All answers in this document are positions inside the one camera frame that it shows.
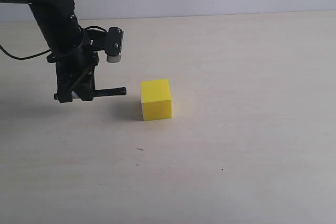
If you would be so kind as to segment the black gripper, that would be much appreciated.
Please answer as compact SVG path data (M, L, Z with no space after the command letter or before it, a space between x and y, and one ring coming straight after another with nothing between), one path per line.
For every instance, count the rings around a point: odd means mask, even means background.
M85 28L80 45L69 53L52 52L48 63L56 65L57 91L54 99L60 103L71 103L72 92L82 101L92 101L95 92L95 67L99 63L98 51L104 50L107 30Z

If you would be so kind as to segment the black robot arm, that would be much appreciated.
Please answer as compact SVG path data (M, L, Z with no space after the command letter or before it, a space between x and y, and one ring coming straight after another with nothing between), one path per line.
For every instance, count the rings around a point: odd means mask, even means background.
M74 0L1 0L2 3L27 4L49 47L47 61L55 64L57 92L61 103L74 97L91 101L115 95L112 89L97 90L95 67L98 52L104 50L106 31L82 28L75 15Z

